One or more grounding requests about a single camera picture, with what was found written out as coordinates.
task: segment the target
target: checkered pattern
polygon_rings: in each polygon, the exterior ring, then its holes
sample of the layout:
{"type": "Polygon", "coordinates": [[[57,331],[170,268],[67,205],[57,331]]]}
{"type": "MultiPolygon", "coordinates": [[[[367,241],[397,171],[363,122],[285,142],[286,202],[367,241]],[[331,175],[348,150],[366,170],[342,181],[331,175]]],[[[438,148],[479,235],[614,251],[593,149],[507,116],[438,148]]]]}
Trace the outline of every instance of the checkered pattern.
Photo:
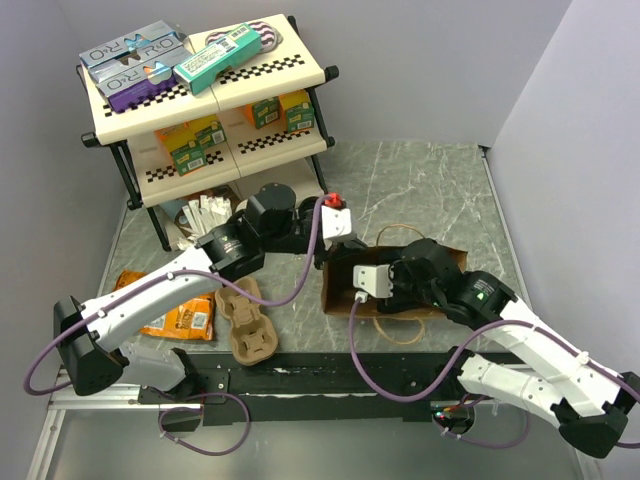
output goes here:
{"type": "MultiPolygon", "coordinates": [[[[186,88],[184,88],[182,85],[178,84],[174,86],[171,90],[165,90],[164,92],[159,93],[155,97],[147,98],[144,102],[139,103],[138,105],[132,105],[122,113],[127,113],[131,110],[137,110],[142,107],[150,107],[151,105],[156,105],[164,101],[173,100],[174,98],[185,97],[187,95],[189,95],[189,91],[186,88]]],[[[113,109],[111,108],[111,105],[109,105],[108,103],[105,103],[102,106],[102,108],[103,108],[105,117],[110,117],[111,115],[119,115],[118,113],[113,111],[113,109]]]]}
{"type": "Polygon", "coordinates": [[[255,140],[249,140],[247,143],[239,143],[240,153],[245,154],[249,152],[255,152],[256,150],[272,147],[276,143],[284,143],[294,138],[300,138],[304,135],[309,135],[310,130],[302,130],[301,132],[282,132],[275,135],[267,135],[264,138],[256,138],[255,140]]]}
{"type": "Polygon", "coordinates": [[[242,79],[249,79],[251,77],[259,77],[261,75],[267,75],[285,68],[293,68],[296,65],[304,65],[304,60],[299,54],[293,57],[284,57],[282,60],[274,60],[271,63],[263,63],[261,65],[254,65],[249,68],[241,68],[240,70],[229,70],[228,72],[220,76],[220,85],[225,85],[229,82],[239,82],[242,79]]]}
{"type": "MultiPolygon", "coordinates": [[[[207,164],[213,165],[214,163],[223,162],[224,158],[222,157],[222,152],[217,150],[215,153],[207,153],[207,164]]],[[[147,183],[152,183],[156,180],[164,180],[165,178],[173,177],[178,174],[176,167],[173,165],[168,165],[162,168],[156,168],[155,170],[147,170],[145,175],[147,177],[147,183]]]]}

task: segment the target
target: red object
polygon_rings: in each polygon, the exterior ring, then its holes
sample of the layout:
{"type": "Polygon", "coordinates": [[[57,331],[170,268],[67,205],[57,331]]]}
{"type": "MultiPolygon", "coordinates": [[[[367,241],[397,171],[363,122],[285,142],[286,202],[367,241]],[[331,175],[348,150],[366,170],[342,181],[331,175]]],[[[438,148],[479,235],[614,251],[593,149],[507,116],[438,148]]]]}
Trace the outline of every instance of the red object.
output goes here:
{"type": "Polygon", "coordinates": [[[342,198],[337,193],[330,193],[324,204],[330,208],[340,208],[342,206],[342,198]]]}

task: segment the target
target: marble surface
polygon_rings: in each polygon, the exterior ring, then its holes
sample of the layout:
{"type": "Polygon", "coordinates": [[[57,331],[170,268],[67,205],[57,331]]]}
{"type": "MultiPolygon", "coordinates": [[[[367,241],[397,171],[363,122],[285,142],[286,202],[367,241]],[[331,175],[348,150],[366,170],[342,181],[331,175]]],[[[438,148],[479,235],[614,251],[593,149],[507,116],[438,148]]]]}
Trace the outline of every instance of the marble surface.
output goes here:
{"type": "MultiPolygon", "coordinates": [[[[424,142],[339,142],[321,156],[327,185],[349,202],[360,238],[373,245],[377,233],[390,223],[415,226],[440,243],[469,252],[468,269],[493,273],[520,292],[481,150],[475,145],[424,142]]],[[[414,232],[390,229],[381,243],[404,245],[418,238],[414,232]]],[[[180,252],[162,250],[145,210],[129,211],[109,266],[105,293],[113,289],[123,269],[151,272],[180,252]]],[[[265,268],[253,274],[263,297],[282,298],[293,287],[302,268],[301,256],[268,255],[265,268]]],[[[325,315],[320,307],[321,272],[312,270],[301,294],[289,305],[264,308],[279,336],[279,351],[348,351],[347,320],[325,315]]],[[[397,340],[413,338],[418,322],[381,320],[397,340]]],[[[216,314],[216,339],[179,342],[137,335],[136,342],[158,348],[179,346],[188,351],[229,351],[229,322],[216,314]]],[[[435,351],[460,344],[466,327],[446,318],[426,322],[422,340],[396,346],[382,338],[367,320],[359,321],[359,351],[435,351]]],[[[502,351],[489,341],[472,347],[502,351]]]]}

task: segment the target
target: wall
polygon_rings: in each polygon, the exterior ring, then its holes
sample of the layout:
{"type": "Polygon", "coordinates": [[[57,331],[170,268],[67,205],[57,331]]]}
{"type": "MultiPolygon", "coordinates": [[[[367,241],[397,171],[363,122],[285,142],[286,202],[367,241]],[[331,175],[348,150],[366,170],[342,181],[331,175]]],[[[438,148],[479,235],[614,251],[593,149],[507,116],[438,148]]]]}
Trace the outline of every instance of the wall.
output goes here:
{"type": "Polygon", "coordinates": [[[293,14],[338,139],[492,145],[570,0],[58,0],[83,48],[157,19],[199,32],[293,14]]]}
{"type": "MultiPolygon", "coordinates": [[[[534,307],[620,372],[640,372],[639,16],[634,0],[575,0],[489,156],[534,307]]],[[[637,454],[602,467],[637,478],[637,454]]]]}
{"type": "MultiPolygon", "coordinates": [[[[51,340],[53,304],[95,296],[124,192],[105,152],[80,143],[93,125],[61,11],[53,0],[0,6],[0,477],[21,479],[47,403],[22,377],[51,340]]],[[[48,358],[35,384],[51,385],[58,364],[48,358]]]]}

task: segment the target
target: orange snack package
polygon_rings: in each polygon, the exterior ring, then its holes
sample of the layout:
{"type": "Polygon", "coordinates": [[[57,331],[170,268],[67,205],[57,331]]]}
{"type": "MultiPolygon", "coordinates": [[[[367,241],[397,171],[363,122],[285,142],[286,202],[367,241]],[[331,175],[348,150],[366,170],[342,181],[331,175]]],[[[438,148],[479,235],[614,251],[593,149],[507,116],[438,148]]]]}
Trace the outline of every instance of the orange snack package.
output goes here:
{"type": "MultiPolygon", "coordinates": [[[[140,280],[146,273],[124,270],[116,281],[115,290],[140,280]]],[[[207,293],[168,311],[140,329],[140,333],[154,337],[179,340],[213,340],[213,312],[215,299],[207,293]]]]}

